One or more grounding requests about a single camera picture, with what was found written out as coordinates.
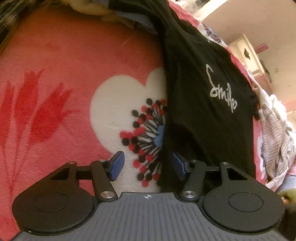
wall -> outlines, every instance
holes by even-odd
[[[292,0],[228,0],[203,20],[226,43],[246,34],[273,79],[273,93],[296,110],[296,4]]]

metal pivot bolt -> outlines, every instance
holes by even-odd
[[[110,198],[113,198],[115,196],[115,193],[114,192],[111,192],[111,191],[105,191],[105,192],[102,192],[100,194],[101,198],[104,198],[104,199],[110,199]]]
[[[197,194],[194,191],[185,191],[182,193],[182,196],[185,198],[195,198],[196,195]]]

black cloth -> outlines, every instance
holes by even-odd
[[[149,16],[160,37],[168,94],[162,191],[182,187],[173,152],[211,166],[226,161],[254,177],[252,118],[258,100],[228,51],[180,20],[167,0],[110,0],[109,8]]]

